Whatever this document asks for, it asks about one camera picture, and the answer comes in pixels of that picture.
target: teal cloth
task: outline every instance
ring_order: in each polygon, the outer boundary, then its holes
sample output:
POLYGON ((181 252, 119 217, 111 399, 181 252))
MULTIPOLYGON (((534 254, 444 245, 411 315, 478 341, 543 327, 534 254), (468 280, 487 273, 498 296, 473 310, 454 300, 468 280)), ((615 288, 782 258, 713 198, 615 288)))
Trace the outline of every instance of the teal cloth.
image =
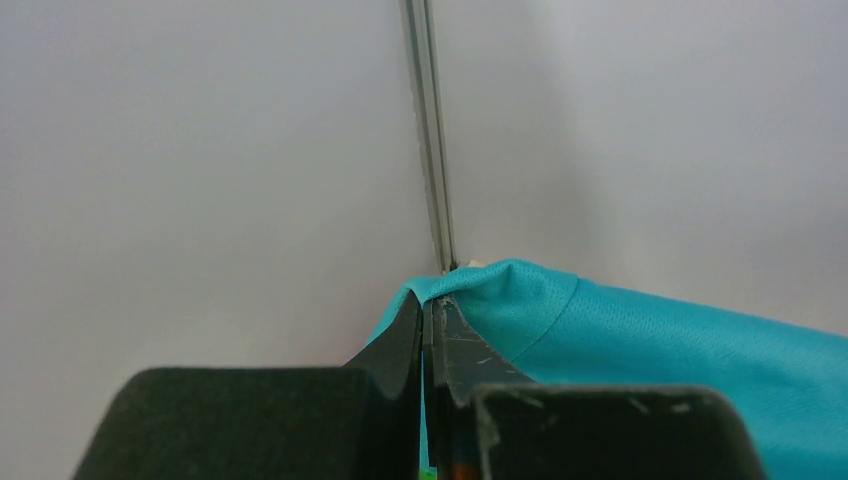
POLYGON ((422 304, 453 293, 471 326, 539 382, 707 385, 742 415, 770 478, 848 479, 846 337, 505 260, 413 278, 372 339, 409 290, 422 304))

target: white panel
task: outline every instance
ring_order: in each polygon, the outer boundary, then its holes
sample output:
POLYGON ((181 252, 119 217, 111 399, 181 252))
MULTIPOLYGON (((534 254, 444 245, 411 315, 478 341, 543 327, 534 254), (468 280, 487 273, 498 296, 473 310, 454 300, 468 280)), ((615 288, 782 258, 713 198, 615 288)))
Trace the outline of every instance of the white panel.
POLYGON ((0 16, 0 478, 152 365, 338 363, 434 273, 396 0, 0 16))
POLYGON ((460 260, 848 333, 848 3, 438 0, 460 260))

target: metal strip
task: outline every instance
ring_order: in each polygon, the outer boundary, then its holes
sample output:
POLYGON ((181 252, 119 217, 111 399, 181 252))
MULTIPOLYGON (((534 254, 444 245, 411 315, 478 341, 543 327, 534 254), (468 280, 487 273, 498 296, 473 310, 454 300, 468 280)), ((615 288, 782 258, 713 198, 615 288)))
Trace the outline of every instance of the metal strip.
POLYGON ((431 0, 407 0, 412 57, 418 90, 419 125, 422 128, 424 175, 427 179, 430 229, 443 272, 456 268, 453 226, 445 168, 439 81, 431 0))

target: white wall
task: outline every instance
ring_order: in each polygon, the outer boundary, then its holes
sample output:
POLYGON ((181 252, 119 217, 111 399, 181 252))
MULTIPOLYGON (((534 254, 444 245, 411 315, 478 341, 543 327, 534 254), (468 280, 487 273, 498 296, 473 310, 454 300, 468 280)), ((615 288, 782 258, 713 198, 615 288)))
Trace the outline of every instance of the white wall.
POLYGON ((461 260, 848 334, 848 3, 434 3, 461 260))
POLYGON ((0 478, 151 365, 339 363, 436 271, 397 0, 0 15, 0 478))

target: turquoise fabric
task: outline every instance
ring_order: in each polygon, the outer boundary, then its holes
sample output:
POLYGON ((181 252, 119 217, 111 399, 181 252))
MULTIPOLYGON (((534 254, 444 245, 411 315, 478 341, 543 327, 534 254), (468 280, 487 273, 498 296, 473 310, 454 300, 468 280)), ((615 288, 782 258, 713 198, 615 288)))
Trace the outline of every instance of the turquoise fabric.
POLYGON ((537 381, 708 385, 742 415, 770 478, 848 478, 848 338, 505 260, 410 280, 372 339, 409 290, 422 304, 455 294, 537 381))

